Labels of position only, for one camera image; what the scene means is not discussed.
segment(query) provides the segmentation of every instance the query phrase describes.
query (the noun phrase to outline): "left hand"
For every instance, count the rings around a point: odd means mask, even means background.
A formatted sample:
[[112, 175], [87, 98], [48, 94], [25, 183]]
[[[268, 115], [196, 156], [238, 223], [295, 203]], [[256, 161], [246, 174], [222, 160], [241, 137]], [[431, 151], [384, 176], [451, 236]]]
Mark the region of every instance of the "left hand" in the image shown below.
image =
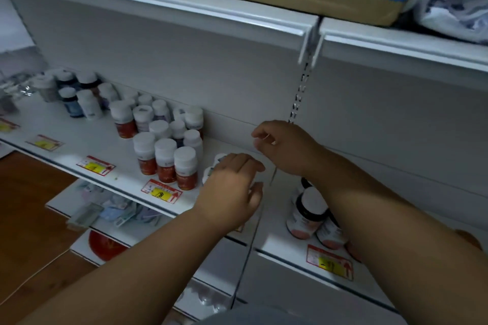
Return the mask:
[[226, 235], [251, 218], [263, 197], [263, 183], [251, 186], [265, 166], [245, 153], [231, 153], [216, 165], [193, 210]]

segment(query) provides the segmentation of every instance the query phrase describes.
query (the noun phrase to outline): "right hand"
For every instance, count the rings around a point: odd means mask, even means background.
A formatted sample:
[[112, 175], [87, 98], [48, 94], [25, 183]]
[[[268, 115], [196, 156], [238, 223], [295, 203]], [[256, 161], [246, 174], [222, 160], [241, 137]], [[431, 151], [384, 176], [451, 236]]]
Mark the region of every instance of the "right hand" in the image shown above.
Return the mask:
[[326, 152], [305, 130], [285, 121], [265, 121], [251, 135], [257, 150], [292, 175], [307, 178], [317, 172]]

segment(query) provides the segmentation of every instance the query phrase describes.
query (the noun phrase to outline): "red bottle label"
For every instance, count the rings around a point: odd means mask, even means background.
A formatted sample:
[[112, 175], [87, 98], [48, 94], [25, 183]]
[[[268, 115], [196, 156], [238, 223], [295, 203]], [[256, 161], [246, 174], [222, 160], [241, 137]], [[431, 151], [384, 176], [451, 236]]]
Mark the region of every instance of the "red bottle label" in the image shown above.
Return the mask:
[[178, 187], [181, 190], [192, 190], [197, 187], [198, 173], [194, 173], [190, 176], [181, 176], [176, 174], [176, 180], [178, 181]]
[[131, 122], [127, 122], [126, 124], [115, 124], [117, 131], [119, 132], [119, 136], [122, 139], [131, 139], [134, 135], [137, 134], [137, 126], [136, 122], [132, 120]]
[[138, 161], [139, 161], [139, 167], [141, 168], [141, 172], [144, 175], [154, 175], [156, 173], [158, 165], [156, 163], [155, 158], [147, 161], [143, 161], [139, 159]]
[[163, 183], [174, 183], [176, 181], [175, 167], [161, 167], [158, 166], [158, 177]]

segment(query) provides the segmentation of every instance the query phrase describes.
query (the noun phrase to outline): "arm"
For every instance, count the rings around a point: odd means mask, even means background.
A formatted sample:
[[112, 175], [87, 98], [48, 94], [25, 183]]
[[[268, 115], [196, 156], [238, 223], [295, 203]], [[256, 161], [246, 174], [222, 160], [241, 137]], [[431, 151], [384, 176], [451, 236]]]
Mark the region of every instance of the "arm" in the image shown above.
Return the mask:
[[263, 184], [249, 192], [257, 171], [264, 166], [251, 156], [228, 155], [191, 210], [59, 293], [21, 324], [160, 325], [217, 242], [258, 208]]
[[265, 122], [255, 146], [311, 181], [378, 284], [411, 324], [488, 322], [488, 258], [296, 125]]

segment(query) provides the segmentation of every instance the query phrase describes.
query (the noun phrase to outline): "hand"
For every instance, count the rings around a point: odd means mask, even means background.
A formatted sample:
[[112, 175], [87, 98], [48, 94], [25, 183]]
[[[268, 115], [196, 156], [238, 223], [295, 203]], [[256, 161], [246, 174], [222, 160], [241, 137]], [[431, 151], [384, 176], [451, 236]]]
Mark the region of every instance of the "hand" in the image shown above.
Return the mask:
[[320, 169], [324, 147], [297, 125], [265, 121], [251, 135], [254, 147], [286, 173], [308, 178]]
[[251, 187], [264, 165], [249, 154], [231, 153], [216, 167], [200, 190], [193, 209], [226, 235], [251, 218], [263, 197], [263, 183]]

